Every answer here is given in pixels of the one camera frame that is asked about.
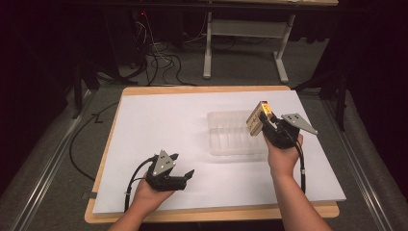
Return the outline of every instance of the transparent tray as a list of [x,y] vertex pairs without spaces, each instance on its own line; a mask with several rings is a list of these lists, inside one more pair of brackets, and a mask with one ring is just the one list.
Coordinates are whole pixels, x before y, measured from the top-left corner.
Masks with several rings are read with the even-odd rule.
[[252,155],[268,153],[262,134],[251,137],[246,120],[252,111],[207,114],[212,155]]

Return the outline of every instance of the hand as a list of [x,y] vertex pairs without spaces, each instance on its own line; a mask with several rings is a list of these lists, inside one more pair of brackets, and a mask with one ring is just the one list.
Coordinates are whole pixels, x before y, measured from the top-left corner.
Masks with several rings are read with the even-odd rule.
[[[280,149],[275,147],[265,135],[264,138],[268,146],[268,163],[272,177],[293,177],[293,168],[299,158],[296,148]],[[299,134],[297,140],[300,145],[303,144],[303,136],[301,134]]]
[[156,211],[159,206],[173,194],[174,191],[155,191],[142,179],[136,188],[135,196],[129,209],[138,210],[147,217],[147,215]]

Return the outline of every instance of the white board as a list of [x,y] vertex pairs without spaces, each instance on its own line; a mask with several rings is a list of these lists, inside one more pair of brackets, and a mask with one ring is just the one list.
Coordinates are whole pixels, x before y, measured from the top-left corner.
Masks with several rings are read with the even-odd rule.
[[[210,154],[207,113],[251,111],[261,100],[266,100],[278,117],[299,113],[309,121],[292,90],[122,96],[93,213],[123,212],[124,192],[133,172],[162,149],[169,155],[179,154],[170,175],[183,176],[192,169],[195,173],[186,189],[176,192],[159,210],[276,204],[267,153]],[[306,195],[311,201],[345,200],[318,138],[307,132],[301,134]],[[299,166],[293,175],[300,183]],[[137,184],[133,185],[132,198]]]

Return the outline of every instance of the table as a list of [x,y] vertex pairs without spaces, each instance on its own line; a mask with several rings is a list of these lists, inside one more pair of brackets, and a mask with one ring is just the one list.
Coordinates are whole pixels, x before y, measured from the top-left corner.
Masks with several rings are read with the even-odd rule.
[[[252,3],[252,4],[292,4],[306,6],[337,6],[337,0],[313,0],[313,1],[282,1],[282,0],[210,0],[209,3]],[[289,35],[293,27],[295,15],[290,14],[287,21],[283,22],[265,22],[265,21],[246,21],[246,20],[224,20],[213,19],[212,12],[207,14],[207,43],[204,57],[204,79],[211,78],[212,35],[237,36],[237,37],[256,37],[256,38],[277,38],[280,39],[278,51],[273,52],[273,59],[279,73],[280,81],[283,84],[289,82],[282,56],[288,42]]]
[[[125,95],[147,95],[147,94],[180,94],[180,93],[199,93],[199,92],[233,92],[233,91],[261,91],[261,90],[289,90],[284,86],[260,86],[260,87],[175,87],[175,88],[128,88],[122,93]],[[96,176],[92,191],[97,193],[101,183],[101,177],[107,159],[108,149],[110,147],[117,112],[113,128],[109,135],[107,145],[101,160],[101,164]],[[85,220],[89,223],[115,222],[122,213],[98,214],[92,213],[95,199],[89,200],[86,209]],[[315,208],[324,218],[334,218],[339,214],[339,208],[334,201],[316,202]],[[190,209],[180,211],[157,211],[147,217],[145,222],[187,222],[187,221],[209,221],[209,220],[251,220],[251,219],[271,219],[281,218],[277,205],[262,206],[241,206],[233,208],[214,208],[214,209]]]

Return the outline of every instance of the person's left hand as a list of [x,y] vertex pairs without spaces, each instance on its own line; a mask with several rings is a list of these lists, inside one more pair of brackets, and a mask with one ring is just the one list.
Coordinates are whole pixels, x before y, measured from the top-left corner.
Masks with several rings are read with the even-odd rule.
[[135,196],[129,209],[135,208],[135,210],[138,210],[147,217],[147,215],[156,211],[159,206],[173,194],[174,191],[155,191],[144,179],[141,179],[136,188]]

